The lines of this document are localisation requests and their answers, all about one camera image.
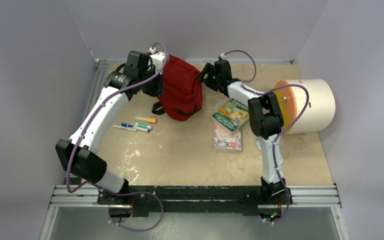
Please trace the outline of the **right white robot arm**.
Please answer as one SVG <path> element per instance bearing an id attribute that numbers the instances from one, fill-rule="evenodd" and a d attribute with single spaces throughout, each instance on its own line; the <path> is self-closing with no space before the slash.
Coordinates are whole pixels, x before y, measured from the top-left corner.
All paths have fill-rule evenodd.
<path id="1" fill-rule="evenodd" d="M 206 63 L 196 79 L 208 88 L 248 107 L 250 129 L 260 144 L 260 196 L 268 204 L 274 203 L 281 196 L 290 199 L 291 192 L 286 186 L 281 168 L 283 157 L 277 148 L 285 122 L 276 94 L 246 87 L 240 79 L 232 77 L 231 65 L 223 59 Z"/>

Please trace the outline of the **red backpack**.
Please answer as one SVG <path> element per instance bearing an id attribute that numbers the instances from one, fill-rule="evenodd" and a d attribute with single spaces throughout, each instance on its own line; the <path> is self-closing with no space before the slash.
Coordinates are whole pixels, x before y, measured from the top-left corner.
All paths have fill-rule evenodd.
<path id="1" fill-rule="evenodd" d="M 203 106 L 202 83 L 197 80 L 200 71 L 186 61 L 170 55 L 163 69 L 163 94 L 152 106 L 155 115 L 167 114 L 184 122 Z"/>

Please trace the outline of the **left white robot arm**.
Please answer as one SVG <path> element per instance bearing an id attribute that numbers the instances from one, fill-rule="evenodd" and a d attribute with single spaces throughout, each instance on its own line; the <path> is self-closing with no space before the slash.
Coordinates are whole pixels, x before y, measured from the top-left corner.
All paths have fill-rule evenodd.
<path id="1" fill-rule="evenodd" d="M 126 63 L 107 76 L 97 102 L 81 126 L 67 140 L 59 139 L 55 145 L 67 178 L 74 175 L 107 190 L 118 205 L 128 201 L 128 180 L 109 170 L 97 153 L 116 116 L 133 95 L 147 90 L 162 94 L 163 69 L 169 58 L 155 48 L 148 53 L 132 50 Z"/>

